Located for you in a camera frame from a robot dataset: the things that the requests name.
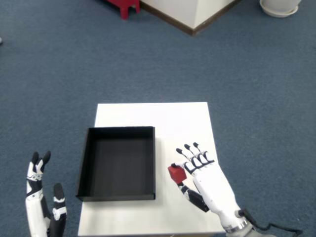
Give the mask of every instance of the metal wrist ring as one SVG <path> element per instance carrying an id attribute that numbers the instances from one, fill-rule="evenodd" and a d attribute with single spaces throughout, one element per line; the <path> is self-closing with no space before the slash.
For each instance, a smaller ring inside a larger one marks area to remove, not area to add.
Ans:
<path id="1" fill-rule="evenodd" d="M 227 228 L 224 228 L 224 229 L 225 229 L 225 231 L 226 231 L 227 233 L 234 233 L 234 232 L 236 232 L 236 231 L 240 231 L 240 230 L 244 229 L 247 225 L 248 225 L 248 222 L 247 222 L 246 220 L 244 220 L 243 222 L 241 222 L 241 223 L 240 223 L 238 226 L 236 226 L 236 227 L 233 227 L 233 228 L 227 227 Z"/>

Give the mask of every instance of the brown baseboard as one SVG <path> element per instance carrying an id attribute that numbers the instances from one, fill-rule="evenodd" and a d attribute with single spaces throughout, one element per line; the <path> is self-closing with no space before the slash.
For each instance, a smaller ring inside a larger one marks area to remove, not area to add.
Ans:
<path id="1" fill-rule="evenodd" d="M 233 6 L 238 4 L 241 0 L 234 0 L 218 12 L 216 12 L 214 15 L 212 15 L 210 18 L 208 18 L 206 21 L 199 24 L 197 27 L 193 29 L 192 35 L 195 36 L 198 32 L 204 30 L 206 27 L 208 27 L 210 24 L 212 24 L 214 21 L 216 21 L 218 18 L 220 18 L 224 13 L 228 12 L 229 9 L 231 9 Z"/>
<path id="2" fill-rule="evenodd" d="M 151 13 L 152 15 L 155 15 L 159 17 L 161 20 L 169 23 L 170 25 L 173 25 L 174 27 L 178 28 L 179 30 L 187 33 L 190 36 L 195 36 L 198 32 L 201 30 L 204 30 L 206 27 L 208 27 L 210 24 L 212 24 L 214 21 L 216 21 L 220 16 L 222 16 L 225 12 L 227 12 L 229 9 L 231 9 L 233 6 L 235 6 L 237 3 L 239 3 L 241 0 L 234 0 L 227 6 L 225 6 L 223 9 L 216 12 L 214 15 L 212 15 L 210 18 L 208 18 L 206 21 L 202 22 L 200 25 L 198 25 L 195 28 L 191 28 L 182 22 L 174 19 L 173 17 L 153 8 L 152 6 L 149 6 L 148 4 L 140 1 L 140 7 L 144 9 L 145 11 Z"/>
<path id="3" fill-rule="evenodd" d="M 167 14 L 163 13 L 162 11 L 157 10 L 156 8 L 153 8 L 152 6 L 149 6 L 147 3 L 144 3 L 140 1 L 140 7 L 144 9 L 145 11 L 151 13 L 152 15 L 155 15 L 156 17 L 159 17 L 161 20 L 169 23 L 170 25 L 173 25 L 174 27 L 178 28 L 179 30 L 189 34 L 193 35 L 193 29 L 182 22 L 172 18 L 171 16 L 168 16 Z"/>

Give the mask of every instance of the white wall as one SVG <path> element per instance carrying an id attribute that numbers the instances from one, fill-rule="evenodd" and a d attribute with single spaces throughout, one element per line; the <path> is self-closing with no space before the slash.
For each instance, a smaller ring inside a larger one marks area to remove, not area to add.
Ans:
<path id="1" fill-rule="evenodd" d="M 234 0 L 141 0 L 166 15 L 195 28 Z"/>
<path id="2" fill-rule="evenodd" d="M 198 0 L 196 19 L 192 28 L 197 27 L 233 1 L 234 0 Z"/>
<path id="3" fill-rule="evenodd" d="M 194 28 L 198 1 L 200 0 L 142 0 L 166 15 Z"/>

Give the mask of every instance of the white flower pot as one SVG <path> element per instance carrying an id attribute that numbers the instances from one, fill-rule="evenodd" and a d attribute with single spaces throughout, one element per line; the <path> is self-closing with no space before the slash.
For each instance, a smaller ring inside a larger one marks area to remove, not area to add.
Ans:
<path id="1" fill-rule="evenodd" d="M 287 17 L 298 10 L 301 0 L 260 0 L 265 13 L 274 17 Z"/>

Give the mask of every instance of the red stool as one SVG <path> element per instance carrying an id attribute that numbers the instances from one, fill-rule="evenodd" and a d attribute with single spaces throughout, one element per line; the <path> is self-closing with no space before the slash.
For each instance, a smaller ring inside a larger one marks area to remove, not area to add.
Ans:
<path id="1" fill-rule="evenodd" d="M 120 16 L 122 19 L 126 20 L 128 18 L 128 8 L 135 5 L 136 12 L 140 12 L 139 0 L 108 0 L 115 6 L 120 8 Z"/>

